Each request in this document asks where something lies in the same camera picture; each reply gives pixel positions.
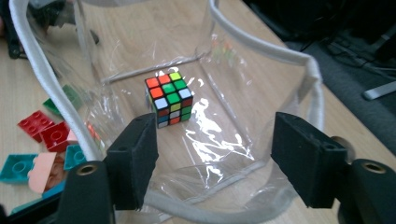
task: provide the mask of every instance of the table surface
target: table surface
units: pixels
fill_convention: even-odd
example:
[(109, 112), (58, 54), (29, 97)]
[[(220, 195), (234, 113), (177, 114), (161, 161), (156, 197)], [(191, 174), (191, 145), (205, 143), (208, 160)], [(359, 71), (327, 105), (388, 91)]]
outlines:
[[(245, 30), (267, 40), (284, 46), (284, 44), (263, 24), (242, 1), (225, 1), (225, 8), (235, 23), (240, 23)], [(27, 60), (11, 60), (7, 56), (7, 45), (0, 41), (0, 111), (2, 125), (0, 129), (1, 149), (0, 164), (4, 164), (7, 155), (11, 153), (37, 153), (42, 150), (39, 144), (25, 137), (17, 123), (33, 111), (40, 108), (48, 99), (35, 79), (35, 75)], [(272, 69), (273, 73), (283, 72)], [(325, 99), (324, 132), (329, 136), (346, 139), (350, 147), (356, 151), (356, 158), (370, 159), (387, 164), (396, 170), (394, 156), (367, 130), (357, 118), (325, 87), (322, 86)], [(7, 185), (0, 183), (0, 199), (8, 212), (12, 208), (28, 203), (39, 195), (33, 193), (24, 185)], [(290, 208), (270, 223), (337, 223), (338, 204), (333, 209), (306, 208), (301, 199), (296, 198)], [(178, 222), (177, 218), (169, 222)]]

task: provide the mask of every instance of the clear plastic bag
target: clear plastic bag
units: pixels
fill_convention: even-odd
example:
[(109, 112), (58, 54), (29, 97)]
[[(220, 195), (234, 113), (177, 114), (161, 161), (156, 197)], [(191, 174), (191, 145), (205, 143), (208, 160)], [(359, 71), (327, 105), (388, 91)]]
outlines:
[(193, 94), (190, 119), (157, 131), (160, 158), (140, 216), (118, 220), (262, 222), (288, 207), (296, 194), (270, 158), (274, 116), (288, 112), (321, 128), (313, 58), (242, 31), (221, 1), (64, 3), (55, 26), (37, 19), (43, 6), (32, 1), (14, 1), (11, 11), (37, 78), (88, 160), (105, 157), (125, 125), (150, 112), (145, 79), (179, 72)]

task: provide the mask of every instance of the gray floor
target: gray floor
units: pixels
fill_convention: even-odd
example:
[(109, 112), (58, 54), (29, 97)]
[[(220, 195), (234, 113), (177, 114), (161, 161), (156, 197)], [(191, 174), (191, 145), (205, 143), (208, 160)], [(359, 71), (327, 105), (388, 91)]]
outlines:
[(289, 48), (299, 51), (306, 47), (304, 53), (314, 56), (320, 65), (324, 84), (396, 155), (396, 92), (373, 101), (367, 101), (362, 97), (364, 91), (390, 83), (396, 80), (396, 77), (379, 75), (377, 72), (352, 65), (348, 59), (331, 55), (327, 45), (318, 41), (309, 46), (302, 42), (286, 44)]

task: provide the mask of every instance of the white square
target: white square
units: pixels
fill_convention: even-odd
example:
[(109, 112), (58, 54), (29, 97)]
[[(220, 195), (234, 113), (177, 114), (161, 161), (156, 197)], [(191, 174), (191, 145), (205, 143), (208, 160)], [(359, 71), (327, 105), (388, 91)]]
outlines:
[(179, 91), (178, 94), (180, 95), (181, 99), (186, 99), (191, 97), (191, 92), (189, 91), (189, 89), (183, 89)]
[(161, 99), (154, 101), (154, 104), (158, 110), (168, 107), (168, 103), (166, 102), (165, 98), (161, 98)]

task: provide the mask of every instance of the teal lego brick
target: teal lego brick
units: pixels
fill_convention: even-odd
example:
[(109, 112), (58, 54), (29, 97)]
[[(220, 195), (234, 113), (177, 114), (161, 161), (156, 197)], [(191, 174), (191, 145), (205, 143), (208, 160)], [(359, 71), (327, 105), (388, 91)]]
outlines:
[(66, 149), (64, 158), (64, 170), (71, 170), (73, 167), (87, 161), (79, 145), (70, 145)]
[(0, 182), (8, 184), (25, 184), (28, 173), (32, 170), (33, 159), (37, 154), (10, 154), (0, 173)]

